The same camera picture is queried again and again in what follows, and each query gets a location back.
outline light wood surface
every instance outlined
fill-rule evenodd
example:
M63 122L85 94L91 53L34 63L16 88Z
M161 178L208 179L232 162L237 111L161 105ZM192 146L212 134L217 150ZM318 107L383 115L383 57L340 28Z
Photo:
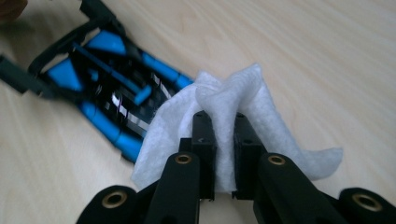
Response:
M395 1L105 2L137 45L191 77L259 63L298 144L344 148L336 173L314 184L396 204ZM0 53L26 68L86 21L79 4L30 1L0 25ZM101 189L133 187L132 170L72 105L0 83L0 223L74 223ZM218 195L200 223L255 223L251 205Z

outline white cloth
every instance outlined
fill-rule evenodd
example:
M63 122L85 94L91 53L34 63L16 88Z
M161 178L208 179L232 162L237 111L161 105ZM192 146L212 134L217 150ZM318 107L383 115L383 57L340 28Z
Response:
M161 177L167 158L178 152L180 138L191 137L192 116L204 110L218 143L216 192L235 190L233 172L233 125L236 112L247 116L269 152L291 158L311 180L331 175L343 157L341 148L301 150L280 115L257 64L226 80L200 72L186 87L157 111L143 142L132 180L143 189Z

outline white tissue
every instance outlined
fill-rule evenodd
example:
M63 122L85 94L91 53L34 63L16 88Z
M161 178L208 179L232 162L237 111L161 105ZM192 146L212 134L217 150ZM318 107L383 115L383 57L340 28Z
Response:
M247 116L269 152L291 158L311 180L331 175L343 157L341 148L301 150L277 113L257 64L219 80L200 72L195 82L157 111L137 158L132 180L143 189L161 177L167 158L178 152L180 138L191 137L192 116L204 110L212 118L218 143L216 192L235 190L233 125L237 112Z

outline black and blue toy car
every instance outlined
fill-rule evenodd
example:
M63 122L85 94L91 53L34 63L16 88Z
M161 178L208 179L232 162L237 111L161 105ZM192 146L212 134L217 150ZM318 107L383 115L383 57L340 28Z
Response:
M41 53L28 72L0 56L0 78L20 93L77 105L135 162L155 111L192 81L137 47L101 1L83 0L80 10L90 20Z

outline wooden table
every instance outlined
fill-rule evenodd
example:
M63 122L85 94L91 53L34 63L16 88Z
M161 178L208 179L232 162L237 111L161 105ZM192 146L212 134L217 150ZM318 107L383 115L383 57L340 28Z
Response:
M396 204L396 3L383 1L110 1L142 49L195 77L252 63L301 148L343 147L314 184L373 190ZM87 19L79 1L30 1L0 25L0 53L26 68ZM0 223L73 223L101 189L133 187L133 166L70 104L0 83ZM251 202L218 195L200 223L255 223Z

